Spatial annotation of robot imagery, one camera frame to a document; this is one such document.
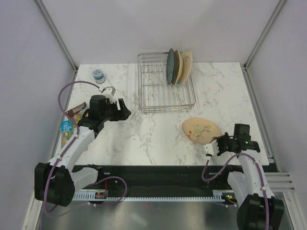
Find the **cream plate with blue bird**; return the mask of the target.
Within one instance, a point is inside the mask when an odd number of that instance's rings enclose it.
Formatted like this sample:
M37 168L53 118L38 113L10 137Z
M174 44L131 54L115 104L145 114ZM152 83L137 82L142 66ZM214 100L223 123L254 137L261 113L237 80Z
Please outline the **cream plate with blue bird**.
M220 128L215 123L204 118L188 119L182 124L182 129L189 139L202 145L222 135Z

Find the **dark teal plate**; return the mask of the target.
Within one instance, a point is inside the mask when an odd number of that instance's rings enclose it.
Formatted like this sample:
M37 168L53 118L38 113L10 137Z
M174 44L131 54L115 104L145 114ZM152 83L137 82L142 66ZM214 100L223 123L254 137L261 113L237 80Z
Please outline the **dark teal plate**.
M175 66L175 54L173 48L170 48L166 62L166 80L168 85L172 84L174 66Z

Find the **cream plate with yellow bird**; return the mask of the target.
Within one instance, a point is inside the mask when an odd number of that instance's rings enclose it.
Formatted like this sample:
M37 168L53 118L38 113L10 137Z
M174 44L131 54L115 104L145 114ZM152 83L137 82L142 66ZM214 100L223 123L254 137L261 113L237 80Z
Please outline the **cream plate with yellow bird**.
M176 84L181 77L183 67L183 59L178 50L174 52L174 70L173 70L173 78L172 84Z

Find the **blue and cream plate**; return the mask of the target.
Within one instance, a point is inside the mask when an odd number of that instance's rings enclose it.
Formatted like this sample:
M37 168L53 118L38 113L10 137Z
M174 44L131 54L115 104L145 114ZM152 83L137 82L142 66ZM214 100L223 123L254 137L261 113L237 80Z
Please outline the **blue and cream plate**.
M183 67L182 67L182 72L181 76L177 82L177 84L184 84L191 72L192 69L192 64L193 64L193 55L190 50L185 50L181 53L181 57L183 60Z

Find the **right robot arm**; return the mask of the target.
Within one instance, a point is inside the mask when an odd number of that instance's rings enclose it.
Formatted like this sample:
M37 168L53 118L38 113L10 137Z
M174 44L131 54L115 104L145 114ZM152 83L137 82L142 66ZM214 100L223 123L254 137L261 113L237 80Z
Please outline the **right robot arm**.
M224 188L232 188L238 211L237 225L240 230L277 230L284 214L284 204L275 198L260 162L260 147L250 136L250 126L235 124L232 136L225 133L214 137L210 143L213 155L233 153L242 171L226 172L220 176Z

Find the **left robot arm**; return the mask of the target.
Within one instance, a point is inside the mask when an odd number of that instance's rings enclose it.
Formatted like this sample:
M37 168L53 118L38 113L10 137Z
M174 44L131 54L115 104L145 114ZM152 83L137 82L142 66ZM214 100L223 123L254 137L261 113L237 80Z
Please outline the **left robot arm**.
M35 167L35 199L66 207L79 190L89 185L94 188L104 186L105 176L99 173L98 166L86 165L79 171L72 170L103 130L105 122L124 121L130 115L131 111L122 98L115 100L113 96L92 96L88 109L78 122L74 137L49 162L40 162Z

